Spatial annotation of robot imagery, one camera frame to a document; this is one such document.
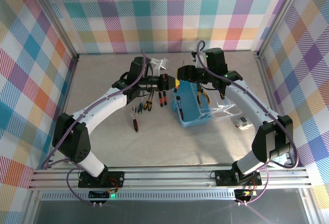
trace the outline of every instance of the metal extrusion bar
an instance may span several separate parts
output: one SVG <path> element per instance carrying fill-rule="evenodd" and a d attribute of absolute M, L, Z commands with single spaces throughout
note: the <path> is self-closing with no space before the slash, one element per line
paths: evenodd
<path fill-rule="evenodd" d="M 271 42 L 273 41 L 276 33 L 278 32 L 281 23 L 283 22 L 283 20 L 285 19 L 290 7 L 292 6 L 294 0 L 284 0 L 283 5 L 280 9 L 280 11 L 278 12 L 262 46 L 260 47 L 259 50 L 259 56 L 260 59 L 262 59 L 264 52 L 266 51 L 266 49 L 269 47 L 269 45 L 271 44 Z"/>
<path fill-rule="evenodd" d="M 254 52 L 254 58 L 256 60 L 257 68 L 258 68 L 259 74 L 261 76 L 263 85 L 264 85 L 264 89 L 265 89 L 266 97 L 267 97 L 268 102 L 269 102 L 269 106 L 272 110 L 278 112 L 278 106 L 277 106 L 277 103 L 275 101 L 274 94 L 273 94 L 273 92 L 270 88 L 269 79 L 267 77 L 265 67 L 264 67 L 262 61 L 259 59 L 256 52 Z"/>
<path fill-rule="evenodd" d="M 299 193 L 306 211 L 307 219 L 309 223 L 321 224 L 325 223 L 320 207 L 315 200 L 314 192 L 312 188 L 299 189 Z"/>
<path fill-rule="evenodd" d="M 85 200 L 100 200 L 88 198 L 88 190 L 78 192 L 78 196 Z M 40 201 L 72 201 L 78 200 L 70 191 L 41 191 Z M 211 190 L 119 190 L 110 198 L 101 200 L 156 200 L 156 201 L 182 201 L 182 200 L 235 200 L 232 189 Z"/>
<path fill-rule="evenodd" d="M 71 40 L 69 39 L 68 35 L 66 34 L 64 28 L 62 27 L 61 22 L 59 21 L 57 15 L 55 14 L 49 0 L 38 0 L 38 2 L 40 3 L 42 9 L 46 13 L 48 19 L 50 20 L 50 23 L 52 24 L 52 26 L 55 28 L 56 32 L 58 33 L 60 39 L 62 40 L 62 42 L 64 43 L 66 48 L 70 51 L 74 60 L 77 61 L 78 54 L 77 54 Z"/>
<path fill-rule="evenodd" d="M 212 190 L 212 189 L 250 189 L 252 186 L 217 187 L 210 178 L 213 170 L 229 170 L 229 166 L 201 166 L 201 167 L 128 167 L 113 168 L 111 171 L 124 171 L 125 179 L 122 190 Z M 269 189 L 308 188 L 310 180 L 306 169 L 298 167 L 294 170 L 275 169 L 269 167 Z M 37 170 L 30 184 L 30 190 L 66 190 L 66 175 L 69 169 Z M 261 172 L 263 185 L 267 175 Z M 78 173 L 69 177 L 70 185 L 75 191 L 107 190 L 107 189 L 80 189 L 78 188 Z"/>

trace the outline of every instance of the colorful plaid backdrop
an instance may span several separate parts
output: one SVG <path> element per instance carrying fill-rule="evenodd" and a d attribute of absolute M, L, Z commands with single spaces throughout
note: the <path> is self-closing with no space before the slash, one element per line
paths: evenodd
<path fill-rule="evenodd" d="M 50 1 L 78 52 L 130 53 L 256 47 L 280 0 Z"/>
<path fill-rule="evenodd" d="M 264 64 L 322 213 L 329 221 L 329 0 L 295 0 Z"/>
<path fill-rule="evenodd" d="M 0 223 L 17 223 L 72 60 L 37 0 L 0 0 Z"/>
<path fill-rule="evenodd" d="M 263 44 L 263 42 L 264 42 L 264 40 L 265 40 L 265 38 L 268 34 L 268 31 L 270 30 L 270 28 L 271 28 L 271 26 L 272 26 L 272 24 L 273 24 L 273 22 L 274 22 L 274 20 L 277 16 L 278 12 L 280 11 L 281 6 L 283 5 L 283 2 L 284 2 L 284 0 L 279 0 L 278 1 L 278 3 L 275 6 L 269 20 L 266 23 L 266 27 L 265 27 L 262 35 L 261 35 L 260 40 L 258 42 L 257 41 L 253 42 L 254 44 L 256 44 L 256 47 L 255 48 L 251 47 L 251 50 L 255 50 L 257 52 L 259 51 L 259 49 L 261 48 L 261 46 L 262 46 L 262 44 Z"/>

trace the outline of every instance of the screwdriver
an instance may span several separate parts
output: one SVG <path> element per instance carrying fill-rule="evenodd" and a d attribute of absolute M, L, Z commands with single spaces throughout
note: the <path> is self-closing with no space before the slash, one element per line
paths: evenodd
<path fill-rule="evenodd" d="M 153 99 L 153 95 L 154 95 L 154 91 L 152 91 L 149 95 L 149 99 L 146 101 L 145 105 L 144 105 L 144 110 L 148 110 L 151 111 L 152 109 L 152 99 Z"/>
<path fill-rule="evenodd" d="M 141 91 L 141 99 L 140 99 L 140 103 L 139 103 L 139 106 L 138 106 L 138 114 L 141 115 L 142 114 L 142 111 L 143 111 L 143 96 L 145 95 L 145 91 L 142 90 Z"/>
<path fill-rule="evenodd" d="M 151 95 L 151 99 L 150 99 L 150 102 L 149 102 L 149 108 L 148 108 L 148 111 L 151 111 L 151 109 L 152 109 L 152 99 L 153 99 L 153 95 L 154 95 L 154 91 L 152 92 L 152 95 Z"/>
<path fill-rule="evenodd" d="M 159 91 L 160 107 L 163 107 L 161 92 Z"/>
<path fill-rule="evenodd" d="M 167 96 L 166 96 L 166 92 L 163 92 L 163 100 L 164 100 L 164 105 L 167 104 Z"/>
<path fill-rule="evenodd" d="M 132 106 L 131 111 L 133 113 L 134 129 L 135 129 L 136 132 L 138 132 L 138 123 L 137 123 L 137 120 L 136 120 L 136 107 Z"/>
<path fill-rule="evenodd" d="M 178 105 L 178 109 L 179 109 L 179 112 L 180 112 L 181 120 L 184 120 L 183 110 L 180 106 L 180 96 L 177 96 L 176 100 L 177 100 L 177 105 Z"/>

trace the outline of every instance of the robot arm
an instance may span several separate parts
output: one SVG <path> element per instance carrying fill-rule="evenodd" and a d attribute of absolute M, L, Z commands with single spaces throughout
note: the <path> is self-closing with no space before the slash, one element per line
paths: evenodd
<path fill-rule="evenodd" d="M 290 134 L 293 133 L 293 121 L 289 116 L 279 116 L 278 113 L 265 105 L 250 91 L 243 78 L 236 71 L 228 71 L 224 52 L 220 48 L 208 49 L 205 54 L 208 69 L 211 72 L 242 86 L 254 98 L 234 84 L 214 77 L 203 68 L 187 65 L 178 69 L 177 77 L 180 80 L 202 84 L 212 83 L 212 86 L 220 92 L 221 97 L 227 96 L 232 100 L 255 126 L 257 133 L 252 143 L 252 150 L 232 165 L 232 173 L 235 179 L 239 181 L 275 157 L 290 151 L 291 144 L 288 138 L 270 115 L 276 118 Z M 267 109 L 267 113 L 256 104 L 255 100 Z"/>
<path fill-rule="evenodd" d="M 160 76 L 147 76 L 146 71 L 144 78 L 141 78 L 139 82 L 131 89 L 128 89 L 119 95 L 108 98 L 110 94 L 116 93 L 133 83 L 142 71 L 141 66 L 142 57 L 135 58 L 131 64 L 129 72 L 126 72 L 123 76 L 121 76 L 120 80 L 115 82 L 103 96 L 88 107 L 94 105 L 104 97 L 106 97 L 107 100 L 95 106 L 88 113 L 85 113 L 85 110 L 88 108 L 85 107 L 71 116 L 63 113 L 57 119 L 52 141 L 52 145 L 54 147 L 60 141 L 67 129 L 81 115 L 84 115 L 83 118 L 80 119 L 80 121 L 74 126 L 71 133 L 65 138 L 58 150 L 79 167 L 83 168 L 89 175 L 94 178 L 98 178 L 99 180 L 104 180 L 103 175 L 106 173 L 107 167 L 91 152 L 89 135 L 96 128 L 96 126 L 116 110 L 126 106 L 134 98 L 138 97 L 141 90 L 146 90 L 149 92 L 163 91 L 175 88 L 179 84 L 177 79 L 167 74 L 161 74 Z"/>

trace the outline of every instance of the yellow-handled pliers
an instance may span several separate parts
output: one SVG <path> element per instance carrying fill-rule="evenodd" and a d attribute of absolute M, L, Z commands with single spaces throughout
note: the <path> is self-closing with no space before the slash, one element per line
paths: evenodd
<path fill-rule="evenodd" d="M 200 106 L 202 106 L 202 102 L 200 98 L 201 94 L 205 96 L 205 98 L 207 99 L 207 103 L 209 105 L 210 104 L 209 96 L 207 95 L 207 93 L 204 92 L 204 89 L 202 89 L 201 84 L 197 84 L 197 102 L 200 104 Z"/>

